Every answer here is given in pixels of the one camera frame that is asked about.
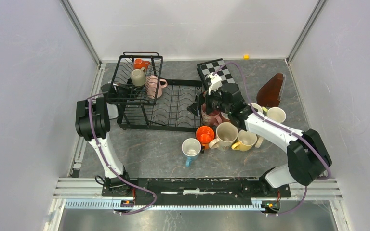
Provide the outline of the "pink floral mug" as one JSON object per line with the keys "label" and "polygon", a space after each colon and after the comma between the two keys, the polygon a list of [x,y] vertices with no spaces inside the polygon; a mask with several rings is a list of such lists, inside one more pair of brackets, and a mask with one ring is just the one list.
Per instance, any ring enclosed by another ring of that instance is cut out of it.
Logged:
{"label": "pink floral mug", "polygon": [[219,124],[223,122],[221,119],[220,111],[214,110],[213,112],[209,114],[206,113],[206,104],[203,104],[201,107],[201,116],[202,116],[202,123],[209,127],[218,126]]}

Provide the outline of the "orange cup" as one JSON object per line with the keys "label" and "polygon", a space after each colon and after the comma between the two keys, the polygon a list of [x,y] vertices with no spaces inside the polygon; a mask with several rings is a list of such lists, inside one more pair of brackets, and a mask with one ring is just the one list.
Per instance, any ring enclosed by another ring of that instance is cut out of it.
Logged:
{"label": "orange cup", "polygon": [[209,143],[215,138],[213,129],[209,126],[199,127],[195,133],[196,139],[201,143],[204,150],[209,149]]}

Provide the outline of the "cream mug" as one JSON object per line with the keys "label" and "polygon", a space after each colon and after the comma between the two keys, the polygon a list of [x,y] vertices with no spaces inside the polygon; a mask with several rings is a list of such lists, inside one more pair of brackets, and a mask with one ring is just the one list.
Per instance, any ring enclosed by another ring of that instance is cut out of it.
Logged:
{"label": "cream mug", "polygon": [[228,150],[238,137],[238,128],[230,122],[223,122],[216,128],[215,138],[209,143],[210,149]]}

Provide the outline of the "blue cup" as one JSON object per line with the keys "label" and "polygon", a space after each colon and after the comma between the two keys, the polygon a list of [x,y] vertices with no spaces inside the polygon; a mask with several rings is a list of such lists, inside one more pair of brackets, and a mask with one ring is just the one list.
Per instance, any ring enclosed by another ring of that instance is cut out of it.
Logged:
{"label": "blue cup", "polygon": [[197,139],[189,138],[182,143],[181,150],[186,156],[185,166],[189,167],[191,162],[201,153],[202,146]]}

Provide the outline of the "pale pink mug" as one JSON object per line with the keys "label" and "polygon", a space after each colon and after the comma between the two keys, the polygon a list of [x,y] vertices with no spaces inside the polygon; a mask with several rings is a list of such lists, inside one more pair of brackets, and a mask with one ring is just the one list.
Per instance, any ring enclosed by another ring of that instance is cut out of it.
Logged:
{"label": "pale pink mug", "polygon": [[148,98],[155,99],[162,96],[163,89],[168,86],[168,82],[165,79],[159,78],[156,75],[150,75],[147,78],[146,93]]}

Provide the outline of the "yellow cup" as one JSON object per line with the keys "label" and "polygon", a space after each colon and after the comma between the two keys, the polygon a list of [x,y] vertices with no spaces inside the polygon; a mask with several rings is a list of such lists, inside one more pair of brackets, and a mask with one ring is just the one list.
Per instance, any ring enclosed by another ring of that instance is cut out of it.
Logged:
{"label": "yellow cup", "polygon": [[257,142],[257,135],[241,130],[238,133],[236,142],[231,146],[232,150],[245,152],[250,150]]}

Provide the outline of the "beige mug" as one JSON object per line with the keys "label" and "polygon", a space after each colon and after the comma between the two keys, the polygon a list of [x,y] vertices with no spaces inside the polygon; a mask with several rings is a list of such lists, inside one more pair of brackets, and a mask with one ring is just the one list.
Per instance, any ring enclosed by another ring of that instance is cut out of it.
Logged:
{"label": "beige mug", "polygon": [[146,70],[145,68],[142,69],[134,69],[131,72],[131,81],[132,84],[140,87],[146,83]]}

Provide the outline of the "tan tall cup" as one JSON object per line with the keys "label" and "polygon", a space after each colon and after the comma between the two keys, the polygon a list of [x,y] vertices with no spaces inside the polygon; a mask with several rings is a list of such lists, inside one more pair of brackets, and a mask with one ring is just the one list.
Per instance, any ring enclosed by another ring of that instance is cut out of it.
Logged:
{"label": "tan tall cup", "polygon": [[257,142],[256,142],[256,144],[255,144],[255,147],[256,148],[260,148],[261,147],[261,145],[262,145],[262,143],[263,143],[263,141],[264,141],[264,138],[262,137],[262,136],[257,136]]}

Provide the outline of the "yellow mug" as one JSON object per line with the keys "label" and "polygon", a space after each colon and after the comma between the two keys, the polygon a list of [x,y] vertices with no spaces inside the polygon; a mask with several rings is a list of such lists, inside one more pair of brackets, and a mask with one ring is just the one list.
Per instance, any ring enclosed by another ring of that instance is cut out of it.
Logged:
{"label": "yellow mug", "polygon": [[268,118],[278,123],[283,123],[286,120],[286,112],[279,107],[271,107],[267,109],[263,106],[262,110]]}

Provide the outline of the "salmon pink mug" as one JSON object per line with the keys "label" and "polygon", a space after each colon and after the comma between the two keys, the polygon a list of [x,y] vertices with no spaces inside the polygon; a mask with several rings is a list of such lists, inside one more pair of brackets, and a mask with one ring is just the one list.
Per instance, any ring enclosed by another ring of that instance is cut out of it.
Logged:
{"label": "salmon pink mug", "polygon": [[222,122],[230,122],[230,119],[228,118],[228,114],[221,112],[220,114]]}

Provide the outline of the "light blue mug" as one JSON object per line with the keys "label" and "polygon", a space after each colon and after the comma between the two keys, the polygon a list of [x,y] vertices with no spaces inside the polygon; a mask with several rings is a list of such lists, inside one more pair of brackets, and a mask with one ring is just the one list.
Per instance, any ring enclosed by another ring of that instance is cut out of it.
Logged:
{"label": "light blue mug", "polygon": [[262,113],[263,112],[263,109],[260,105],[256,104],[256,103],[251,103],[252,107],[259,113]]}

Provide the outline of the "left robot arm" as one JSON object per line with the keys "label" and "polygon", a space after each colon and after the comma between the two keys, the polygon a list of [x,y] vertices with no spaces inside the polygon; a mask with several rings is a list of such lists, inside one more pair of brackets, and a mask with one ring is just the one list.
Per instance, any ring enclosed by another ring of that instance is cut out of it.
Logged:
{"label": "left robot arm", "polygon": [[101,92],[77,102],[75,128],[77,134],[94,148],[104,169],[103,177],[95,176],[96,182],[103,187],[103,194],[126,196],[133,192],[133,184],[117,158],[109,135],[109,112],[112,118],[117,118],[118,109],[108,104],[105,96],[107,93]]}

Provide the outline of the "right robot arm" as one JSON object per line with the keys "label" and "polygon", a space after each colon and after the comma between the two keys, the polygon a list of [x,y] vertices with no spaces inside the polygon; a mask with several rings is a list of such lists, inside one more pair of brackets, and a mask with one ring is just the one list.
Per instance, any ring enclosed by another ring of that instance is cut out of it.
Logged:
{"label": "right robot arm", "polygon": [[218,110],[228,114],[234,126],[263,137],[287,154],[287,164],[262,175],[264,180],[259,183],[262,195],[272,196],[279,187],[290,183],[308,186],[321,179],[324,172],[327,172],[326,179],[331,176],[332,161],[317,131],[293,129],[268,118],[245,102],[236,83],[226,83],[196,95],[188,111],[196,115],[203,105],[207,113]]}

